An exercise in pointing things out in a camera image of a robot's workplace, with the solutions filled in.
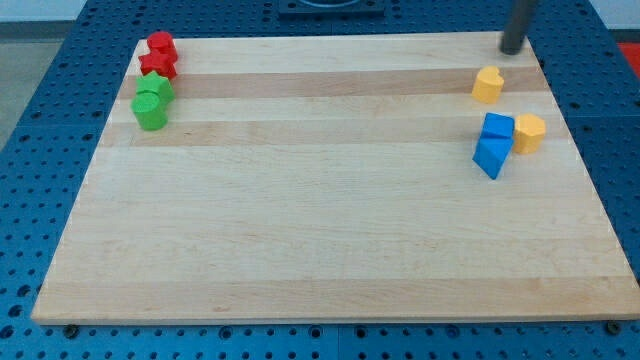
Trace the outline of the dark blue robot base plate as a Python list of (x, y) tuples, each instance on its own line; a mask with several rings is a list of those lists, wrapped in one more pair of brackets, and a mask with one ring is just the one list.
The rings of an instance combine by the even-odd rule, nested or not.
[(384, 0), (277, 0), (283, 17), (298, 16), (383, 16)]

